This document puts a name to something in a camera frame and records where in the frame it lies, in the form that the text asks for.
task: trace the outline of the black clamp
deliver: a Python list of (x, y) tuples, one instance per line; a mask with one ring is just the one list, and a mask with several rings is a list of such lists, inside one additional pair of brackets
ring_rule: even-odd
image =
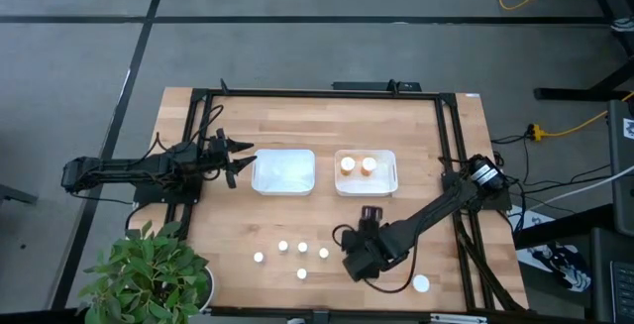
[(385, 88), (385, 91), (390, 91), (393, 97), (398, 97), (398, 89), (400, 88), (400, 84), (400, 81), (396, 82), (394, 81), (394, 79), (389, 79), (389, 81), (387, 81), (387, 87)]

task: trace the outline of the white container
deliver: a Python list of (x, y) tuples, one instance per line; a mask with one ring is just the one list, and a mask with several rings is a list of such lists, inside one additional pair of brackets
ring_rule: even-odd
[(258, 150), (251, 187), (262, 195), (308, 195), (315, 187), (315, 154), (309, 150)]
[[(341, 160), (350, 157), (358, 166), (350, 175), (341, 173)], [(365, 158), (376, 160), (369, 176), (361, 174)], [(396, 156), (388, 150), (340, 150), (335, 153), (335, 187), (341, 196), (387, 196), (398, 189)]]

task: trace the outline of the potted plant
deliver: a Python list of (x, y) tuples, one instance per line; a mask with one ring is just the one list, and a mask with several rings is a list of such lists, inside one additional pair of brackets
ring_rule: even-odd
[(182, 324), (206, 308), (214, 292), (207, 260), (174, 237), (180, 223), (165, 224), (155, 235), (152, 222), (126, 231), (110, 256), (85, 270), (101, 276), (81, 289), (90, 297), (85, 323)]

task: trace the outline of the electronic device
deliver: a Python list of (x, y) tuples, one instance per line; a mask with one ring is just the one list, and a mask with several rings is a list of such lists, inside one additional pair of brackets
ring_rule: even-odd
[(615, 323), (634, 323), (634, 264), (610, 263), (612, 318)]

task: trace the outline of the black table leg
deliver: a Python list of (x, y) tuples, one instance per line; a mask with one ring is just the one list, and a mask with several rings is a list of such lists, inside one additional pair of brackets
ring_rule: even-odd
[(522, 250), (547, 244), (558, 239), (587, 235), (595, 227), (614, 228), (612, 204), (585, 210), (575, 215), (549, 221), (522, 230), (514, 239), (515, 249)]
[(18, 200), (27, 204), (35, 204), (38, 197), (0, 184), (0, 203), (2, 203), (2, 200)]
[(589, 89), (536, 88), (533, 90), (538, 100), (569, 101), (609, 101), (620, 100), (629, 94), (628, 91), (612, 91), (623, 82), (634, 76), (634, 57), (630, 57), (623, 66), (609, 74)]

